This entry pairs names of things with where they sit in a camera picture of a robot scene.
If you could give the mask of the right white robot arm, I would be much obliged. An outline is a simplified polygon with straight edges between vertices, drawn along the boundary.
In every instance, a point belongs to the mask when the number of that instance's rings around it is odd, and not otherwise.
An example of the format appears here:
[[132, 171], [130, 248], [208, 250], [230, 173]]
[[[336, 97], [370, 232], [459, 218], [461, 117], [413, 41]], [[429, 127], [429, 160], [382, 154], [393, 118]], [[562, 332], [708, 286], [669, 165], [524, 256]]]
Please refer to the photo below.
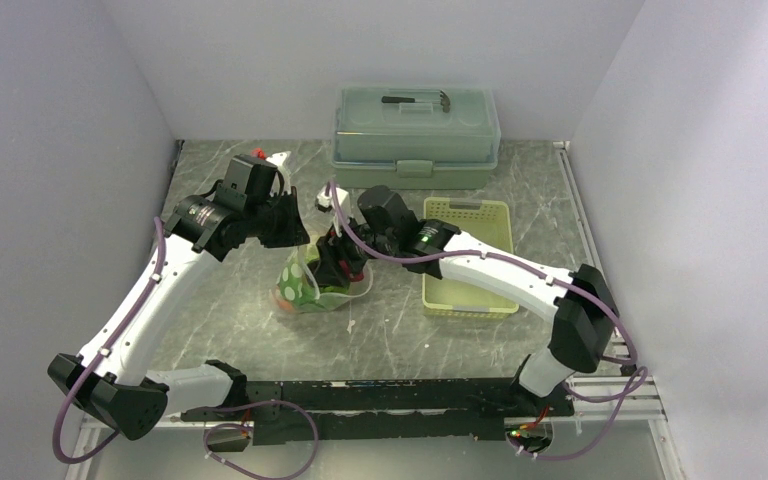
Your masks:
[[534, 415], [557, 388], [576, 373], [593, 373], [602, 362], [621, 363], [606, 348], [619, 314], [602, 272], [582, 264], [577, 270], [550, 267], [507, 253], [451, 223], [418, 219], [401, 197], [379, 185], [359, 200], [366, 218], [354, 224], [348, 193], [334, 182], [323, 186], [315, 205], [333, 215], [322, 239], [323, 265], [339, 279], [371, 259], [398, 264], [413, 273], [482, 288], [535, 313], [551, 326], [548, 343], [527, 356], [516, 371], [511, 401]]

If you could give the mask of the orange peach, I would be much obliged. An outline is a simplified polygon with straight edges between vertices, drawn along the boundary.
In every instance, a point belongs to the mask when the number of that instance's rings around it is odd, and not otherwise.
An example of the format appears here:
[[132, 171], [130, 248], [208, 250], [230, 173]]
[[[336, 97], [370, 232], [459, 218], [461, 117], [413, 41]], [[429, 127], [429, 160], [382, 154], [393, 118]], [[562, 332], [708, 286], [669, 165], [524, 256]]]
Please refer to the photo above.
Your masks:
[[275, 299], [275, 303], [280, 310], [288, 314], [298, 314], [298, 310], [292, 302], [289, 302], [281, 297]]

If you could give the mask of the clear dotted zip bag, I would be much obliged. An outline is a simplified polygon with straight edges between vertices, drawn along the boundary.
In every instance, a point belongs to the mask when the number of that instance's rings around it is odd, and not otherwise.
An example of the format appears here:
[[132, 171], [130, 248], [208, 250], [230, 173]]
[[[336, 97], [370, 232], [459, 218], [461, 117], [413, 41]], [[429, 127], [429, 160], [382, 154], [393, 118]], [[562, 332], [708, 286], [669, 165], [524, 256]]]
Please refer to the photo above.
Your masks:
[[290, 255], [270, 290], [270, 296], [283, 311], [291, 314], [330, 312], [368, 294], [374, 284], [373, 269], [364, 266], [360, 280], [347, 286], [327, 285], [314, 277], [320, 258], [316, 247], [303, 245]]

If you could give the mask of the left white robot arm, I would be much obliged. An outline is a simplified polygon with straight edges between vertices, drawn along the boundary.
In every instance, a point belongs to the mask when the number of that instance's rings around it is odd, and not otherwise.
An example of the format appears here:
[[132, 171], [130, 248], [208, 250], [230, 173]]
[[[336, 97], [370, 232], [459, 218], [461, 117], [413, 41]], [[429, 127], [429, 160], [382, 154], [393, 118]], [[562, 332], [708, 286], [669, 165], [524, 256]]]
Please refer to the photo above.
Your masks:
[[232, 250], [250, 239], [271, 249], [309, 242], [283, 166], [287, 157], [237, 155], [210, 190], [175, 205], [113, 316], [77, 354], [58, 354], [50, 363], [49, 377], [72, 405], [129, 440], [169, 414], [210, 408], [232, 420], [245, 411], [247, 377], [224, 362], [173, 371], [150, 364], [179, 309]]

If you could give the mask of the green cabbage leaf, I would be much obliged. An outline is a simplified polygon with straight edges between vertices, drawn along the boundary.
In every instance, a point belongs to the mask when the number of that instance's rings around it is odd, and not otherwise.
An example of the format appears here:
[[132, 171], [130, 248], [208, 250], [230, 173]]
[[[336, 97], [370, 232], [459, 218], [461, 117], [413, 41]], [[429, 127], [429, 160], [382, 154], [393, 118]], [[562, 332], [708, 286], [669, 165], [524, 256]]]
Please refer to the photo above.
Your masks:
[[339, 292], [320, 289], [309, 271], [294, 261], [284, 265], [272, 290], [272, 297], [292, 302], [298, 314], [333, 311], [348, 302]]

